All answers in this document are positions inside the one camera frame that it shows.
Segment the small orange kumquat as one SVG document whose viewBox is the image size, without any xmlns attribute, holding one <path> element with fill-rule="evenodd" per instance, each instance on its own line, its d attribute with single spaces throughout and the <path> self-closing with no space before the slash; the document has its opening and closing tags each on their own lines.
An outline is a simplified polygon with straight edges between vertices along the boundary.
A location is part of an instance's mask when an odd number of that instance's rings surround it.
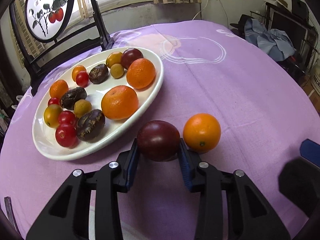
<svg viewBox="0 0 320 240">
<path fill-rule="evenodd" d="M 86 68 L 83 65 L 77 65 L 72 70 L 72 79 L 74 82 L 76 82 L 76 77 L 81 71 L 87 71 Z"/>
<path fill-rule="evenodd" d="M 58 98 L 61 99 L 64 94 L 69 91 L 68 84 L 65 80 L 57 80 L 54 82 L 50 89 L 49 95 L 51 98 Z"/>
</svg>

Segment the small green kumquat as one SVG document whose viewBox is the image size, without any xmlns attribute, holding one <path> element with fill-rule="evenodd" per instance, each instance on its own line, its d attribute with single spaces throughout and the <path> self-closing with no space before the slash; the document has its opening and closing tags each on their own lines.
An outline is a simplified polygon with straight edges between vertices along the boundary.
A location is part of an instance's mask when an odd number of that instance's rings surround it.
<svg viewBox="0 0 320 240">
<path fill-rule="evenodd" d="M 74 114 L 78 119 L 80 119 L 83 115 L 90 112 L 91 110 L 92 104 L 85 99 L 80 99 L 74 104 Z"/>
<path fill-rule="evenodd" d="M 124 72 L 124 67 L 119 63 L 113 64 L 110 68 L 111 76 L 114 79 L 121 78 L 124 75 Z"/>
</svg>

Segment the beige checked curtain left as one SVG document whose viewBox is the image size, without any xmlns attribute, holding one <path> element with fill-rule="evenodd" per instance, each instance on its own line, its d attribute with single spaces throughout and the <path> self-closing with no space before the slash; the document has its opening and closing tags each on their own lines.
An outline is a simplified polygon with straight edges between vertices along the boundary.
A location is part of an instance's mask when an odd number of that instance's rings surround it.
<svg viewBox="0 0 320 240">
<path fill-rule="evenodd" d="M 13 2 L 14 16 L 17 26 L 17 31 L 23 42 L 23 45 L 33 59 L 40 55 L 44 51 L 44 45 L 33 38 L 27 28 L 24 12 L 25 12 L 25 0 L 15 0 Z"/>
</svg>

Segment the yellow-green kumquat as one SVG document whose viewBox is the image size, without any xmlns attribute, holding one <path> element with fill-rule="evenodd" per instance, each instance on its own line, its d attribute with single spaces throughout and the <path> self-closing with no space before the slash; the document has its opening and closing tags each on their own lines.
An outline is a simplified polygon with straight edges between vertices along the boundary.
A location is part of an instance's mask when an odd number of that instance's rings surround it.
<svg viewBox="0 0 320 240">
<path fill-rule="evenodd" d="M 120 64 L 122 55 L 122 52 L 119 51 L 112 52 L 106 59 L 106 66 L 111 68 L 114 64 Z"/>
</svg>

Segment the small yellow kumquat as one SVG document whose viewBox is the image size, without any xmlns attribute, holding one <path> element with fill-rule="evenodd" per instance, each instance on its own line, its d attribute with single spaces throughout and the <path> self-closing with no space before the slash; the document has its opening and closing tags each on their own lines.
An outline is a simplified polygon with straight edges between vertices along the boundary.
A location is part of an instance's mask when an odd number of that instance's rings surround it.
<svg viewBox="0 0 320 240">
<path fill-rule="evenodd" d="M 59 125 L 59 115 L 63 111 L 62 107 L 52 104 L 46 108 L 43 114 L 45 124 L 50 128 L 57 128 Z"/>
</svg>

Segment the red cherry tomato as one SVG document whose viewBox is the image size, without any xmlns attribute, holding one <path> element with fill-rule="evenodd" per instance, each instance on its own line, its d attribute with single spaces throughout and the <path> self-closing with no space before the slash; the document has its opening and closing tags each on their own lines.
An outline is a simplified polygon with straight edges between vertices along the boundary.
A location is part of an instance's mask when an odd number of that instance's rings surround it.
<svg viewBox="0 0 320 240">
<path fill-rule="evenodd" d="M 84 70 L 78 72 L 75 81 L 76 81 L 76 84 L 79 87 L 82 87 L 82 88 L 87 87 L 87 85 L 89 83 L 89 75 L 88 75 L 88 73 L 86 71 L 84 71 Z"/>
<path fill-rule="evenodd" d="M 55 131 L 55 139 L 62 147 L 73 147 L 77 142 L 75 127 L 68 124 L 61 124 Z"/>
<path fill-rule="evenodd" d="M 71 111 L 62 111 L 59 114 L 58 123 L 59 125 L 65 124 L 65 125 L 71 125 L 75 127 L 77 124 L 77 117 Z"/>
<path fill-rule="evenodd" d="M 56 97 L 50 98 L 48 101 L 48 106 L 50 105 L 60 105 L 60 99 Z"/>
</svg>

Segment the round painted screen ornament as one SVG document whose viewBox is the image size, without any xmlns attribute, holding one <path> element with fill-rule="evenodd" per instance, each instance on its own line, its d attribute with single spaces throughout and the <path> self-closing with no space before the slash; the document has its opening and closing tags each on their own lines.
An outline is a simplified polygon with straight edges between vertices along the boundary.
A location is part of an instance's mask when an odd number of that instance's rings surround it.
<svg viewBox="0 0 320 240">
<path fill-rule="evenodd" d="M 90 49 L 100 46 L 102 50 L 109 50 L 114 44 L 103 22 L 97 0 L 90 0 L 93 9 L 93 23 L 90 23 L 71 34 L 62 37 L 69 20 L 71 19 L 74 0 L 25 0 L 22 19 L 29 34 L 40 43 L 51 44 L 49 48 L 33 56 L 27 51 L 27 45 L 23 42 L 18 30 L 18 21 L 15 14 L 15 3 L 9 5 L 9 16 L 18 47 L 23 55 L 23 65 L 30 76 L 31 93 L 35 95 L 44 78 L 56 67 L 66 61 L 80 55 Z M 95 39 L 86 39 L 66 49 L 43 66 L 38 62 L 49 52 L 71 38 L 96 28 L 99 36 Z"/>
</svg>

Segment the blue clothes pile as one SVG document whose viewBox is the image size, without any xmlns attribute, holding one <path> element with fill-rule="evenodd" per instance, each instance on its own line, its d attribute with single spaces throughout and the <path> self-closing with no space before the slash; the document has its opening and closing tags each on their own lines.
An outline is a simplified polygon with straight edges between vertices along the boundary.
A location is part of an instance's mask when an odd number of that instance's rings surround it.
<svg viewBox="0 0 320 240">
<path fill-rule="evenodd" d="M 266 53 L 274 61 L 284 61 L 295 54 L 296 50 L 285 31 L 267 30 L 255 18 L 250 18 L 244 25 L 245 40 Z"/>
</svg>

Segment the white oval plate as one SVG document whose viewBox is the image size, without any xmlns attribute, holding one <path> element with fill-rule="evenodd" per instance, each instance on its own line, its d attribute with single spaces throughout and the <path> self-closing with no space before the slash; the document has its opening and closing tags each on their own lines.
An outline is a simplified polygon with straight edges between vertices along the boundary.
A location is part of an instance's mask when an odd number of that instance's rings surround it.
<svg viewBox="0 0 320 240">
<path fill-rule="evenodd" d="M 75 66 L 77 64 L 81 64 L 90 71 L 96 65 L 105 63 L 108 55 L 112 52 L 124 52 L 127 48 L 130 47 L 114 48 L 96 53 L 95 55 L 89 56 L 79 63 L 76 63 Z M 141 47 L 137 47 L 137 49 L 142 52 L 146 59 L 153 63 L 156 70 L 156 77 L 149 87 L 146 87 L 143 90 L 134 89 L 138 96 L 139 109 L 128 119 L 115 121 L 106 118 L 105 126 L 96 139 L 90 142 L 79 140 L 78 144 L 73 148 L 65 148 L 57 143 L 55 139 L 55 129 L 48 127 L 43 119 L 47 102 L 50 99 L 48 89 L 37 107 L 32 127 L 34 145 L 43 156 L 58 161 L 69 161 L 85 157 L 117 140 L 145 113 L 156 98 L 162 86 L 164 80 L 164 67 L 161 58 L 156 53 Z M 65 80 L 67 82 L 69 89 L 76 87 L 76 83 L 73 81 L 71 76 L 72 68 L 74 68 L 74 66 L 58 77 L 58 79 Z M 127 83 L 126 74 L 119 79 L 114 79 L 110 74 L 108 76 L 109 77 L 105 82 L 99 85 L 90 83 L 90 85 L 85 88 L 87 92 L 87 100 L 92 104 L 93 109 L 101 110 L 101 100 L 103 96 L 113 87 L 119 85 L 132 87 Z"/>
</svg>

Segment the dark purple plum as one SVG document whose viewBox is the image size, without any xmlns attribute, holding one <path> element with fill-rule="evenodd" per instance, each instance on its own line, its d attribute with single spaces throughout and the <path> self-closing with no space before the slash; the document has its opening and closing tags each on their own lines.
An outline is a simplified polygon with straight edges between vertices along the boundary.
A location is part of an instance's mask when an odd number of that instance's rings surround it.
<svg viewBox="0 0 320 240">
<path fill-rule="evenodd" d="M 129 48 L 127 50 L 125 50 L 121 56 L 120 59 L 120 64 L 125 68 L 128 69 L 132 62 L 137 60 L 137 59 L 141 59 L 143 58 L 143 53 L 136 49 L 136 48 Z"/>
<path fill-rule="evenodd" d="M 178 129 L 161 120 L 147 122 L 137 134 L 137 146 L 144 158 L 163 162 L 175 158 L 179 149 Z"/>
</svg>

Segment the orange mandarin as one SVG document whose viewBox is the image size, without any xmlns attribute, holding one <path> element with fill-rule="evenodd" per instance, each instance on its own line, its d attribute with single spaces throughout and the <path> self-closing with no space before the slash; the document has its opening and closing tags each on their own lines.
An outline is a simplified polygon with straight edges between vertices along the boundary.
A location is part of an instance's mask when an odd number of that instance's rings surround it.
<svg viewBox="0 0 320 240">
<path fill-rule="evenodd" d="M 145 58 L 136 59 L 127 70 L 127 83 L 135 89 L 147 87 L 156 76 L 156 69 L 153 63 Z"/>
<path fill-rule="evenodd" d="M 101 100 L 101 110 L 104 116 L 111 120 L 129 118 L 138 108 L 137 93 L 125 85 L 112 88 Z"/>
<path fill-rule="evenodd" d="M 188 119 L 183 129 L 185 144 L 193 151 L 202 154 L 214 149 L 221 137 L 218 120 L 208 114 L 195 114 Z"/>
</svg>

